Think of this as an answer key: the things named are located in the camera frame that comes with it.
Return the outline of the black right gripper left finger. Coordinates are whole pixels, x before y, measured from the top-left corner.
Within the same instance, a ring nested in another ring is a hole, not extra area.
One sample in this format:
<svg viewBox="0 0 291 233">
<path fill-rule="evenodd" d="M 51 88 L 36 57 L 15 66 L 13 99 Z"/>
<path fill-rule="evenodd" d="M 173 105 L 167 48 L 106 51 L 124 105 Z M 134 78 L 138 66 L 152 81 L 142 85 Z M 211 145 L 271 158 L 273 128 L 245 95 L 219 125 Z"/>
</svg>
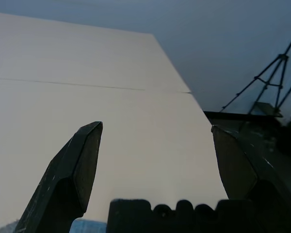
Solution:
<svg viewBox="0 0 291 233">
<path fill-rule="evenodd" d="M 23 212 L 16 233 L 67 233 L 87 211 L 103 123 L 78 129 L 55 155 Z"/>
</svg>

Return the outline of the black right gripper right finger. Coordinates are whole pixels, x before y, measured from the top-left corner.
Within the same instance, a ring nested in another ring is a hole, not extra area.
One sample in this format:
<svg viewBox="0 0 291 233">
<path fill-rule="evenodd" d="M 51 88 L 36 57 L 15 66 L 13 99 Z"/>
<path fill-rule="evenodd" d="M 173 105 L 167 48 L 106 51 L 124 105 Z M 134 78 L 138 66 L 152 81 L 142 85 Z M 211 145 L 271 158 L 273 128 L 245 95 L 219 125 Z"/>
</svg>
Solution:
<svg viewBox="0 0 291 233">
<path fill-rule="evenodd" d="M 282 154 L 249 132 L 218 125 L 211 132 L 228 198 L 252 202 L 265 233 L 291 233 L 291 183 L 280 171 Z"/>
</svg>

